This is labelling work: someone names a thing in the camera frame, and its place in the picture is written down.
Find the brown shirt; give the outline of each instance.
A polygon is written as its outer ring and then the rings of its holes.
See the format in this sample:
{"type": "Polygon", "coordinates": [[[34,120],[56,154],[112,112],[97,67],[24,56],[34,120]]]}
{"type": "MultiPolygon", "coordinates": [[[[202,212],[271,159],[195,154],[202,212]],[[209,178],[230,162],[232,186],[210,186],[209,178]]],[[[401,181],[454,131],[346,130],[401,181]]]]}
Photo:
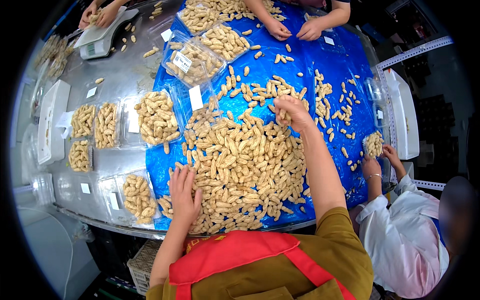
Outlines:
{"type": "MultiPolygon", "coordinates": [[[[336,207],[322,217],[314,236],[294,234],[299,247],[332,274],[357,299],[372,291],[370,258],[345,208],[336,207]]],[[[174,300],[177,287],[168,283],[150,288],[147,300],[174,300]]],[[[192,299],[343,299],[335,280],[316,287],[284,255],[268,257],[213,274],[192,285],[192,299]]]]}

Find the silver bracelet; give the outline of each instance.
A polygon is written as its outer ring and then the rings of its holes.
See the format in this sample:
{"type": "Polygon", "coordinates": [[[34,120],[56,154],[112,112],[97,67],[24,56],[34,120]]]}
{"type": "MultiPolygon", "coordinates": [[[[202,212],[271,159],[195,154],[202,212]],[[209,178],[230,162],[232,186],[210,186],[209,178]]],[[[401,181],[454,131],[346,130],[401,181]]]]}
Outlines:
{"type": "Polygon", "coordinates": [[[382,178],[382,176],[381,176],[380,174],[372,174],[372,175],[370,175],[369,177],[367,177],[367,178],[365,179],[365,181],[367,181],[368,179],[370,179],[372,176],[378,176],[378,177],[382,178]]]}

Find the hand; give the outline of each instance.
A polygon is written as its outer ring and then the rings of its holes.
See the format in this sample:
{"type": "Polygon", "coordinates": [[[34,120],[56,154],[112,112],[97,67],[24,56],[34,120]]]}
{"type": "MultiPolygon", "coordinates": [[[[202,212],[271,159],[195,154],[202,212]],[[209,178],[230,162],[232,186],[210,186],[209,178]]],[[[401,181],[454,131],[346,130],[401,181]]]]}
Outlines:
{"type": "Polygon", "coordinates": [[[400,158],[398,158],[398,154],[396,153],[395,148],[393,148],[391,145],[384,144],[382,146],[383,151],[384,151],[384,156],[390,160],[390,164],[394,167],[397,168],[399,166],[402,166],[402,162],[400,161],[400,158]]]}
{"type": "Polygon", "coordinates": [[[303,106],[303,103],[300,99],[296,99],[289,95],[282,95],[273,100],[275,104],[275,115],[277,123],[281,122],[287,124],[287,120],[280,120],[279,114],[280,109],[284,109],[291,116],[292,120],[292,129],[298,133],[302,133],[305,128],[309,126],[315,126],[315,123],[312,120],[312,117],[308,111],[303,106]]]}
{"type": "Polygon", "coordinates": [[[390,164],[395,169],[396,178],[398,182],[400,182],[400,180],[407,174],[407,171],[405,171],[405,167],[403,167],[403,164],[400,161],[400,158],[398,158],[398,154],[396,153],[395,148],[387,144],[384,144],[382,148],[384,151],[382,156],[388,158],[388,160],[390,161],[390,164]]]}
{"type": "Polygon", "coordinates": [[[268,32],[279,41],[284,41],[292,36],[292,33],[282,23],[280,23],[280,21],[275,20],[274,18],[269,18],[264,25],[268,32]]]}
{"type": "Polygon", "coordinates": [[[112,3],[107,5],[98,17],[96,25],[103,28],[107,28],[108,26],[110,26],[113,20],[115,20],[115,18],[117,17],[120,6],[121,5],[118,5],[116,1],[113,1],[112,3]]]}
{"type": "Polygon", "coordinates": [[[170,178],[170,196],[172,198],[173,221],[188,228],[197,219],[202,203],[202,189],[195,192],[195,200],[192,200],[192,184],[195,172],[190,171],[185,165],[180,172],[175,168],[170,178]]]}
{"type": "Polygon", "coordinates": [[[324,26],[322,26],[322,17],[312,19],[302,25],[300,31],[297,33],[297,37],[306,41],[314,41],[322,35],[322,30],[324,29],[324,26]]]}
{"type": "Polygon", "coordinates": [[[80,19],[78,28],[85,29],[87,26],[90,25],[90,20],[88,20],[88,17],[91,14],[96,14],[97,8],[98,5],[96,3],[96,0],[93,0],[92,3],[84,10],[84,13],[82,13],[82,18],[80,19]]]}
{"type": "Polygon", "coordinates": [[[363,178],[367,179],[372,174],[380,174],[382,175],[382,168],[376,159],[371,158],[368,154],[363,155],[363,160],[361,161],[361,170],[363,172],[363,178]]]}

